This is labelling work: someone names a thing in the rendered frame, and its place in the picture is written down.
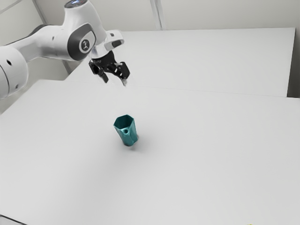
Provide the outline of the teal faceted mug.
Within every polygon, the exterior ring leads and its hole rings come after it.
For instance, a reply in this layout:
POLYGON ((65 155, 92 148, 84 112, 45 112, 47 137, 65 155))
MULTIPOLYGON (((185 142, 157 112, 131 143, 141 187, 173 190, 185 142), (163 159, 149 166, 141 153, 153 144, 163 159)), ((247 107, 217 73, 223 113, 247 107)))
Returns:
POLYGON ((135 120, 131 116, 118 117, 113 126, 126 146, 133 146, 138 141, 135 120))

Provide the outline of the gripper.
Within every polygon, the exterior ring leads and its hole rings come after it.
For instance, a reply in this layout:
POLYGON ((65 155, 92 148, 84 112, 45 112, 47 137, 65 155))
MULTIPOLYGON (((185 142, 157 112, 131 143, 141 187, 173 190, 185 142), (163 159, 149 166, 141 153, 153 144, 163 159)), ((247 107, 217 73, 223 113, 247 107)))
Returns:
POLYGON ((92 73, 102 78, 105 83, 109 81, 106 73, 111 73, 120 78, 123 86, 126 87, 130 71, 125 62, 116 62, 113 52, 109 52, 105 56, 97 59, 91 59, 89 61, 89 67, 92 73))

